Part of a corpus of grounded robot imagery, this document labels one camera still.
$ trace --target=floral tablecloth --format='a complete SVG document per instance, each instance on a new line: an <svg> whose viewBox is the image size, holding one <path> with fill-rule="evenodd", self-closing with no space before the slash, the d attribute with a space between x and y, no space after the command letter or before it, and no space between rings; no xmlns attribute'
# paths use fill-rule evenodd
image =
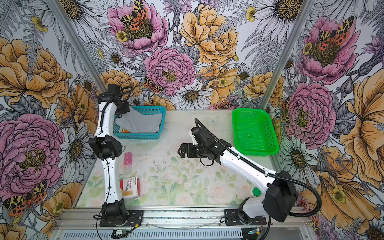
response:
<svg viewBox="0 0 384 240"><path fill-rule="evenodd" d="M236 205L253 188L251 182L218 163L204 166L199 159L182 159L177 154L181 143L192 142L189 130L198 118L217 137L233 144L232 111L167 111L159 140L136 143L120 139L125 146L118 158L120 179L138 176L141 197L126 201L126 206ZM269 157L251 157L272 169ZM205 164L210 160L203 159ZM96 161L77 207L98 207L104 201L101 161Z"/></svg>

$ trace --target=small box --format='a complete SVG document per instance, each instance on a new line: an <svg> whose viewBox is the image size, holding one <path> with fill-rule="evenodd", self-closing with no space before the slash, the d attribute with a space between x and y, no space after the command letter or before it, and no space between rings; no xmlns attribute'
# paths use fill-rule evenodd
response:
<svg viewBox="0 0 384 240"><path fill-rule="evenodd" d="M139 196L139 179L131 177L120 181L121 193L124 200L137 198Z"/></svg>

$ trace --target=yellow flower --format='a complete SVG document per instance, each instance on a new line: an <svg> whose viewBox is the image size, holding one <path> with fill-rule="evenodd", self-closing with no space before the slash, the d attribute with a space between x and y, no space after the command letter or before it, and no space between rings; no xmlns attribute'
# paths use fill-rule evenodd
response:
<svg viewBox="0 0 384 240"><path fill-rule="evenodd" d="M116 33L116 37L120 42L126 42L128 40L127 34L124 31L119 30Z"/></svg>
<svg viewBox="0 0 384 240"><path fill-rule="evenodd" d="M104 53L101 51L101 49L97 49L97 53L99 54L99 56L104 59Z"/></svg>
<svg viewBox="0 0 384 240"><path fill-rule="evenodd" d="M257 98L258 96L263 96L266 88L268 87L269 82L271 81L272 71L267 72L266 74L260 73L259 75L254 75L251 78L252 84L247 84L244 86L244 97ZM280 76L269 102L274 108L276 108L281 99L283 98L283 77Z"/></svg>
<svg viewBox="0 0 384 240"><path fill-rule="evenodd" d="M56 123L65 127L69 125L79 127L81 122L84 122L88 124L88 130L95 133L98 124L98 111L95 108L95 102L87 96L84 88L77 84L70 97L64 96L59 99L54 110Z"/></svg>
<svg viewBox="0 0 384 240"><path fill-rule="evenodd" d="M145 102L146 106L162 106L162 107L165 107L167 110L175 109L175 106L173 106L173 103L166 98L161 98L157 95L153 95L153 97L149 97L148 100L149 102Z"/></svg>
<svg viewBox="0 0 384 240"><path fill-rule="evenodd" d="M41 215L40 219L49 222L60 216L64 209L71 208L80 189L81 183L78 182L70 182L62 185L56 190L55 194L44 203L43 209L46 210L46 213Z"/></svg>
<svg viewBox="0 0 384 240"><path fill-rule="evenodd" d="M196 45L199 49L199 62L223 66L236 55L239 33L235 28L213 37L216 30L226 22L227 18L218 15L209 5L200 4L198 16L190 11L184 15L180 34L188 40L185 45Z"/></svg>
<svg viewBox="0 0 384 240"><path fill-rule="evenodd" d="M131 77L129 74L117 70L110 70L102 72L101 79L105 83L106 86L108 84L117 84L121 88L125 87L133 87L134 90L131 92L131 97L139 96L143 93L142 86L140 86L140 82ZM123 95L123 99L126 99L128 97L128 93Z"/></svg>
<svg viewBox="0 0 384 240"><path fill-rule="evenodd" d="M48 28L41 23L41 18L33 16L31 17L31 21L36 26L37 30L44 31L46 33L48 32Z"/></svg>
<svg viewBox="0 0 384 240"><path fill-rule="evenodd" d="M312 43L307 43L303 48L303 54L308 55L310 53L310 50L312 49Z"/></svg>
<svg viewBox="0 0 384 240"><path fill-rule="evenodd" d="M235 81L239 82L237 68L229 69L229 67L224 67L219 69L218 66L209 65L200 68L197 76L200 79L209 81L205 88L213 89L213 95L210 96L211 104L224 101L230 95L230 91L235 91Z"/></svg>
<svg viewBox="0 0 384 240"><path fill-rule="evenodd" d="M332 199L338 204L345 204L347 202L345 192L338 188L333 189Z"/></svg>
<svg viewBox="0 0 384 240"><path fill-rule="evenodd" d="M362 225L358 233L363 233L369 228L369 221L380 218L380 211L375 210L376 205L367 197L374 192L364 191L360 182L354 181L356 171L353 163L335 147L322 146L319 149L320 168L315 173L320 179L317 192L320 194L323 205L320 213L329 221L336 217L336 226L345 229L356 218L361 218ZM316 197L309 190L302 192L311 207L316 204Z"/></svg>
<svg viewBox="0 0 384 240"><path fill-rule="evenodd" d="M354 105L346 102L356 123L347 135L340 135L345 153L353 158L353 169L363 182L380 188L384 179L384 69L379 70L354 88Z"/></svg>
<svg viewBox="0 0 384 240"><path fill-rule="evenodd" d="M256 8L255 7L248 7L247 8L247 15L245 16L245 18L247 20L249 20L250 22L253 22L255 20L255 13L257 12Z"/></svg>
<svg viewBox="0 0 384 240"><path fill-rule="evenodd" d="M49 108L68 93L67 73L48 49L38 46L36 67L29 80L26 57L29 47L21 39L10 43L0 38L0 96L12 97L8 104L18 102L23 94L34 96L43 103L43 108Z"/></svg>

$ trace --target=blue basket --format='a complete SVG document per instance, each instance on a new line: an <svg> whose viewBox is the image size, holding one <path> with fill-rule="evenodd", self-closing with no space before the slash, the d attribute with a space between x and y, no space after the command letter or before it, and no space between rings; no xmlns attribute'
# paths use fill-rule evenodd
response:
<svg viewBox="0 0 384 240"><path fill-rule="evenodd" d="M157 113L163 114L161 119L160 129L158 133L120 133L120 126L116 123L113 123L113 135L120 139L159 139L160 133L163 130L164 120L166 118L166 108L165 107L147 107L147 106L130 106L141 114L144 115L153 115Z"/></svg>

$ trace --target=folded towel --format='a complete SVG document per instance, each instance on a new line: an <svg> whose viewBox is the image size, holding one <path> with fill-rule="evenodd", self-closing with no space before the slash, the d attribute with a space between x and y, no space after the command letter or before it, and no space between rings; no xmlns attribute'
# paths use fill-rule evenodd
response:
<svg viewBox="0 0 384 240"><path fill-rule="evenodd" d="M115 123L131 133L157 133L163 114L144 115L133 108L116 118Z"/></svg>

